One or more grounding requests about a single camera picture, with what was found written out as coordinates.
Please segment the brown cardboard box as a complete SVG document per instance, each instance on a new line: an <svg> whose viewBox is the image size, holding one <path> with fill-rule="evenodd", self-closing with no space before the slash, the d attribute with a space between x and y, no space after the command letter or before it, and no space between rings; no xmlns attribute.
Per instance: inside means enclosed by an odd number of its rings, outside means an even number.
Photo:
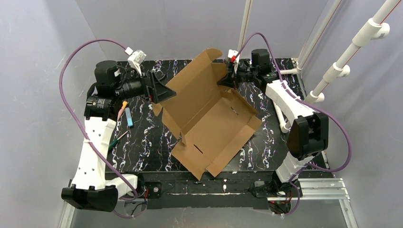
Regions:
<svg viewBox="0 0 403 228"><path fill-rule="evenodd" d="M237 90L218 85L228 73L216 62L221 56L216 48L201 52L167 83L176 95L153 104L178 139L171 154L198 180L206 171L217 176L262 124Z"/></svg>

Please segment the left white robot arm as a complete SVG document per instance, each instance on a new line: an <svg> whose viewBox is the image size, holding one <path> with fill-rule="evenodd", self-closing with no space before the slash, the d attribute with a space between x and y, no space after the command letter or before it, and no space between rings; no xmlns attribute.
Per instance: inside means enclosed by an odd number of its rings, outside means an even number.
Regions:
<svg viewBox="0 0 403 228"><path fill-rule="evenodd" d="M116 178L106 180L107 155L118 112L123 100L137 96L160 103L176 96L151 70L127 78L129 72L116 61L96 64L96 82L87 93L85 121L80 125L84 134L77 171L71 185L61 191L61 198L77 209L112 212L120 198L129 192L136 194L138 177L116 172Z"/></svg>

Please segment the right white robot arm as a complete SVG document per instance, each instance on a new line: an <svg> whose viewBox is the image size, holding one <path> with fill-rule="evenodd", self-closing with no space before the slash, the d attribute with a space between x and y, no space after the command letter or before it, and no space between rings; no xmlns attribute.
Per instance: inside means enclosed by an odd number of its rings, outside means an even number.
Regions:
<svg viewBox="0 0 403 228"><path fill-rule="evenodd" d="M288 133L288 153L273 179L276 184L294 181L298 171L328 148L328 116L302 104L287 82L281 80L277 72L272 72L268 50L253 50L251 61L247 62L240 60L238 51L230 49L225 60L228 74L219 85L237 88L240 83L254 83L272 100L280 128Z"/></svg>

